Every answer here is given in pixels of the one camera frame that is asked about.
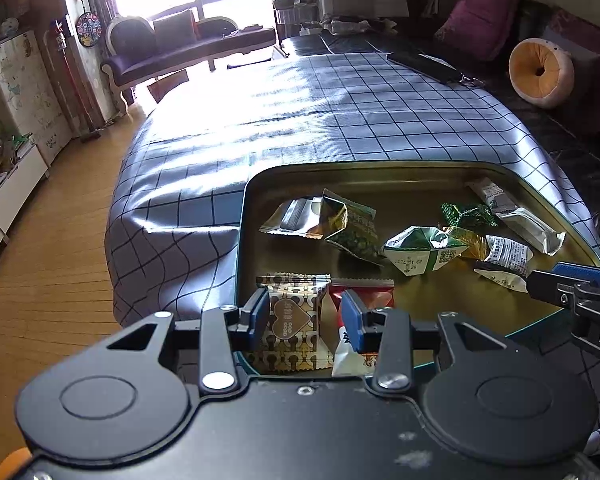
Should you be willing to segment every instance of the checkered tablecloth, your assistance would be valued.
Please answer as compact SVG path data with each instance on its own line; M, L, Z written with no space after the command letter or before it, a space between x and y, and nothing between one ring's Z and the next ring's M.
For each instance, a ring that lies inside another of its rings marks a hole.
M181 85L136 135L106 233L116 319L126 326L163 309L197 317L205 305L234 301L242 198L254 174L411 159L513 170L600 257L591 214L569 179L487 91L444 86L381 54L303 57ZM600 364L582 359L578 372L588 378Z

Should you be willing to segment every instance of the tray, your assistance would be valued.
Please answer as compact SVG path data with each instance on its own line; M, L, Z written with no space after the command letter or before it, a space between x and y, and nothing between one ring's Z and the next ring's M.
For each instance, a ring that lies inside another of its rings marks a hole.
M554 229L567 233L555 256L534 250L530 261L533 269L550 270L557 262L600 266L595 252L566 218L518 175L496 164L446 161L296 164L265 170L247 184L240 224L237 304L244 304L254 291L256 276L271 272L393 278L396 307L407 310L414 320L434 321L437 313L455 310L502 335L517 332L520 336L521 329L537 325L539 320L560 309L490 282L472 271L470 260L456 258L440 270L408 278L389 262L377 267L320 240L269 235L258 230L285 200L318 196L328 188L376 209L376 231L384 241L412 225L441 224L443 202L478 203L478 197L465 183L482 177L490 178L518 205L528 208ZM491 228L489 234L526 243L504 225ZM415 364L428 360L430 353L414 356Z

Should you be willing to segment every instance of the red and white snack package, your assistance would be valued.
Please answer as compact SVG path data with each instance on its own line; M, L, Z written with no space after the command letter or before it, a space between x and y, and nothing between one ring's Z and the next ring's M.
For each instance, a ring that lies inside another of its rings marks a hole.
M355 290L369 310L386 306L394 307L394 280L333 279L322 302L322 319L326 322L320 324L321 329L325 327L326 330L329 325L335 325L338 330L337 343L333 341L333 337L325 339L327 346L333 351L333 371L331 373L333 377L372 374L378 358L378 354L375 353L357 353L349 343L349 337L340 316L342 294L348 289ZM334 343L337 346L333 349L331 347Z

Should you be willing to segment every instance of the snack package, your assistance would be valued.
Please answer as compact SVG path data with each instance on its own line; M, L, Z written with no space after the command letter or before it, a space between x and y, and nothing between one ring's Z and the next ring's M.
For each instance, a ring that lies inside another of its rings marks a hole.
M260 227L269 234L325 240L361 260L380 265L382 251L374 226L376 210L325 189L321 197L281 204Z
M445 217L446 224L449 226L475 229L498 225L493 213L484 204L458 205L445 203L440 206L440 209L442 210L442 216Z
M328 286L328 293L322 301L320 333L329 327L330 334L324 335L327 346L332 349L333 370L331 375L362 376L372 374L376 366L378 354L359 354L351 344L340 315L340 301L345 290L352 289L360 296L369 310L375 308L394 307L394 280L348 280L334 279ZM331 334L337 329L335 341Z
M416 276L438 270L466 248L440 229L412 226L384 244L384 256L407 276Z
M467 184L512 231L543 254L554 256L566 233L557 233L531 211L518 207L510 197L488 178Z
M526 245L501 236L482 236L461 227L447 228L445 232L469 245L462 257L478 260L474 272L511 290L526 293L528 262L534 255Z
M244 355L261 374L288 374L333 366L333 356L318 335L320 302L330 276L271 274L259 276L269 289L269 325L261 348Z

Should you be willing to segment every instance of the donut-shaped cushion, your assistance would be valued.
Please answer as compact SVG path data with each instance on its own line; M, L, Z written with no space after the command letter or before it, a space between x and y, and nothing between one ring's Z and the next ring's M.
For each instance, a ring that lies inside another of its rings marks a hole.
M530 38L518 44L509 58L513 88L525 101L555 108L573 91L571 57L555 43Z

